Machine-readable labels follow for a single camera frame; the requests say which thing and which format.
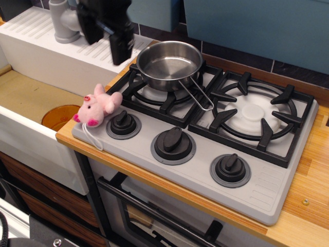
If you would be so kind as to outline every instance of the stuffed pig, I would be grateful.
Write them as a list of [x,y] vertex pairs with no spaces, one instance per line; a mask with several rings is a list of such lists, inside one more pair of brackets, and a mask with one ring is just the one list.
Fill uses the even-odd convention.
[[104,117],[112,114],[122,102],[122,94],[115,92],[108,95],[102,84],[97,84],[94,94],[83,98],[83,104],[73,120],[86,124],[87,127],[97,127],[102,124]]

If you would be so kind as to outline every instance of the black stove grate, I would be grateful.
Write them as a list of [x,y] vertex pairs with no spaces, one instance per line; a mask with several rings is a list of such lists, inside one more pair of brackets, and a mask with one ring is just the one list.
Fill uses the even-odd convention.
[[[218,81],[221,80],[223,76],[223,70],[220,68],[215,68],[212,66],[206,65],[204,62],[199,74],[200,77],[198,78],[198,84],[202,86],[203,84],[203,74],[204,73],[209,73],[214,75],[210,83],[204,87],[204,91],[207,92],[209,91],[214,85],[218,83]],[[155,117],[159,120],[165,121],[169,124],[179,126],[181,128],[185,128],[188,123],[191,121],[192,117],[195,115],[198,106],[196,103],[192,104],[190,109],[188,110],[187,114],[182,117],[176,117],[171,114],[171,109],[178,104],[187,102],[189,100],[192,100],[190,96],[186,96],[181,99],[176,99],[176,96],[174,93],[168,93],[167,94],[167,99],[164,102],[161,101],[154,101],[154,100],[149,100],[147,98],[144,98],[141,96],[138,91],[147,86],[145,82],[141,79],[141,74],[139,69],[135,64],[132,64],[130,66],[130,70],[123,76],[121,77],[120,80],[118,80],[115,85],[111,87],[110,90],[107,91],[108,94],[112,94],[114,92],[122,91],[123,95],[123,101],[122,105],[130,108],[132,110],[141,112],[143,114]],[[189,88],[190,92],[196,96],[196,99],[198,102],[203,103],[205,98],[202,95],[202,93],[196,89],[196,87],[190,87]],[[159,109],[155,109],[153,107],[148,106],[150,105],[156,105],[159,106]]]
[[[225,85],[227,80],[233,80],[236,81],[236,83]],[[273,133],[273,130],[268,125],[266,120],[262,119],[262,135],[246,135],[231,128],[225,123],[237,113],[237,109],[217,112],[217,107],[213,109],[214,121],[208,128],[198,125],[198,121],[204,114],[203,111],[199,110],[195,114],[195,117],[191,120],[188,129],[191,132],[214,140],[218,143],[222,143],[226,146],[261,158],[270,163],[287,168],[297,141],[299,139],[304,121],[313,103],[314,97],[308,94],[295,91],[294,87],[291,85],[288,85],[287,87],[281,87],[261,80],[253,79],[250,73],[240,75],[233,72],[226,72],[224,74],[224,77],[221,79],[221,82],[214,86],[213,89],[209,92],[209,97],[212,99],[215,106],[219,101],[236,102],[236,98],[229,95],[228,92],[231,89],[237,88],[243,95],[248,95],[249,86],[255,87],[256,89],[261,89],[265,92],[271,92],[276,94],[277,97],[275,97],[271,101],[271,104],[286,104],[287,107],[289,107],[290,114],[275,111],[272,112],[272,115],[274,117],[277,117],[278,119],[287,123],[287,126],[284,129],[280,130],[278,133]],[[306,103],[306,107],[302,114],[302,117],[297,116],[297,109],[293,100],[303,101]],[[206,108],[208,106],[209,103],[207,101],[204,101],[203,107]],[[220,129],[225,130],[226,132],[230,133],[235,137],[238,137],[239,139],[227,135],[225,132],[220,131]],[[268,144],[272,140],[281,138],[287,133],[292,133],[294,137],[290,143],[289,150],[285,157],[279,156],[266,150]],[[241,141],[242,139],[257,141],[258,145],[251,145],[247,142]]]

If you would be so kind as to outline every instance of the cabinet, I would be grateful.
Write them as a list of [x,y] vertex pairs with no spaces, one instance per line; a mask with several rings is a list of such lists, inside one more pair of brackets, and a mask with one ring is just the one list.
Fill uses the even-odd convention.
[[1,180],[23,199],[26,213],[92,247],[106,246],[88,199],[0,152]]

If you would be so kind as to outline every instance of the saucepan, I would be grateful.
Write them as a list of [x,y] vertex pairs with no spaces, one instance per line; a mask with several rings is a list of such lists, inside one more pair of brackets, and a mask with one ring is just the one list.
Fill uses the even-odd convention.
[[[195,81],[202,63],[202,54],[193,45],[180,41],[163,41],[142,50],[137,56],[136,65],[149,87],[165,92],[184,89],[202,110],[211,111],[214,104]],[[191,94],[188,88],[192,85],[196,85],[211,103],[210,109],[203,108]]]

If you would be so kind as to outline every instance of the butcher block counter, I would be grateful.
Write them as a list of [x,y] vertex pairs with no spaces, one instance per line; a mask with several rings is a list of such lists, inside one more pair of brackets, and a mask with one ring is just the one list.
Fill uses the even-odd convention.
[[[240,74],[248,71],[254,78],[282,86],[292,84],[296,90],[314,95],[320,104],[297,172],[275,225],[261,224],[135,164],[99,151],[72,136],[71,131],[76,124],[73,120],[57,132],[58,141],[274,245],[329,246],[329,127],[326,126],[329,125],[329,90],[226,60],[208,56],[204,58],[207,64],[221,67],[224,71],[231,70]],[[128,70],[129,67],[126,67],[105,89],[111,88]]]

